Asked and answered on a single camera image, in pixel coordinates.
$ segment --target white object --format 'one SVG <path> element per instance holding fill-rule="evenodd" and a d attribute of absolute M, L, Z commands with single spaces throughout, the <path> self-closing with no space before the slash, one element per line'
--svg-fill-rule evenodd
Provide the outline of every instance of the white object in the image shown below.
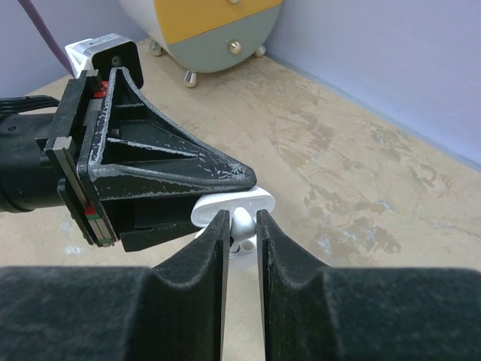
<path fill-rule="evenodd" d="M 91 38 L 85 39 L 78 41 L 77 43 L 69 44 L 65 47 L 65 52 L 67 53 L 68 60 L 70 61 L 70 65 L 77 79 L 79 78 L 82 70 L 93 70 L 93 64 L 91 57 L 84 55 L 79 50 L 76 50 L 75 47 L 78 44 L 82 44 L 91 40 Z"/>
<path fill-rule="evenodd" d="M 235 208 L 245 208 L 251 217 L 257 215 L 261 209 L 271 213 L 276 206 L 276 199 L 259 186 L 245 192 L 220 193 L 202 196 L 190 214 L 190 220 L 197 227 L 207 227 L 216 214 L 225 209 L 231 214 Z"/>
<path fill-rule="evenodd" d="M 203 227 L 196 238 L 204 233 L 217 212 L 227 210 L 231 214 L 231 237 L 234 243 L 229 256 L 229 269 L 239 270 L 256 265 L 257 237 L 256 214 L 261 209 L 269 213 L 276 205 L 275 198 L 261 187 L 238 193 L 220 193 L 202 196 L 195 204 L 191 221 Z"/>
<path fill-rule="evenodd" d="M 256 235 L 256 222 L 245 208 L 235 208 L 231 221 L 231 237 L 243 241 Z"/>

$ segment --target white bracket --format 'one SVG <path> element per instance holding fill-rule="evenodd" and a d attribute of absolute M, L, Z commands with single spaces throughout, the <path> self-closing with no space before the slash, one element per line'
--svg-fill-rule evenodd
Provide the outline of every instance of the white bracket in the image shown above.
<path fill-rule="evenodd" d="M 191 213 L 192 223 L 203 228 L 195 237 L 197 238 L 204 232 L 218 211 L 222 209 L 229 211 L 231 214 L 231 237 L 234 239 L 229 256 L 229 269 L 239 270 L 252 267 L 257 262 L 257 211 L 265 209 L 271 213 L 275 205 L 275 198 L 258 186 L 246 192 L 202 196 Z"/>

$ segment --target purple wall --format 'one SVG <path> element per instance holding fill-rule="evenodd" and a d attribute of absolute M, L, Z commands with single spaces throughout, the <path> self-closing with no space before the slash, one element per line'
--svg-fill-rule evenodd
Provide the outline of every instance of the purple wall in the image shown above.
<path fill-rule="evenodd" d="M 117 0 L 32 2 L 62 48 L 111 32 L 146 37 Z M 0 49 L 0 97 L 25 95 L 67 74 L 14 0 L 0 2 Z"/>
<path fill-rule="evenodd" d="M 285 0 L 268 51 L 481 165 L 481 2 Z"/>

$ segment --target black foam padding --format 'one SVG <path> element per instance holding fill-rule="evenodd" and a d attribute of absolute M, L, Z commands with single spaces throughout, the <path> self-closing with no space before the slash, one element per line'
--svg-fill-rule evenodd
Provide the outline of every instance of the black foam padding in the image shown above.
<path fill-rule="evenodd" d="M 220 360 L 229 227 L 153 269 L 0 268 L 0 359 Z"/>
<path fill-rule="evenodd" d="M 481 274 L 329 268 L 257 215 L 266 360 L 481 359 Z"/>

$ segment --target beige floor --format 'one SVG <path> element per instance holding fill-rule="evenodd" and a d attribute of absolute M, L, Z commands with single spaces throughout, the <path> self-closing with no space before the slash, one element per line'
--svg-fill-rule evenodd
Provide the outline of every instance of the beige floor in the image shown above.
<path fill-rule="evenodd" d="M 139 45 L 150 101 L 251 165 L 284 231 L 330 265 L 481 269 L 481 174 L 277 63 L 251 59 L 181 83 Z M 66 79 L 37 93 L 60 97 Z M 190 238 L 139 253 L 89 247 L 66 208 L 0 214 L 1 265 L 155 265 Z M 261 360 L 257 272 L 229 275 L 226 360 Z"/>

